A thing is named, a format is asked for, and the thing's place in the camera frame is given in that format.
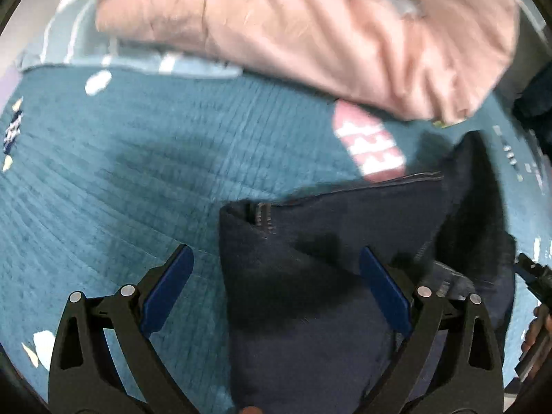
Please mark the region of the right hand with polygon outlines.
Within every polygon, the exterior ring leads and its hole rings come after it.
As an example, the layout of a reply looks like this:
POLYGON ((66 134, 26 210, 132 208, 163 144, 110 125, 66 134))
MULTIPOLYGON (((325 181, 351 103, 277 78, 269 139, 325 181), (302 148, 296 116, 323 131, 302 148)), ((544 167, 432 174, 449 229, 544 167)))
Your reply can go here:
POLYGON ((552 330, 552 319, 548 307, 540 305, 533 310, 534 319, 529 324, 528 330, 521 346, 522 352, 527 352, 536 342, 537 336, 544 327, 548 332, 552 330))

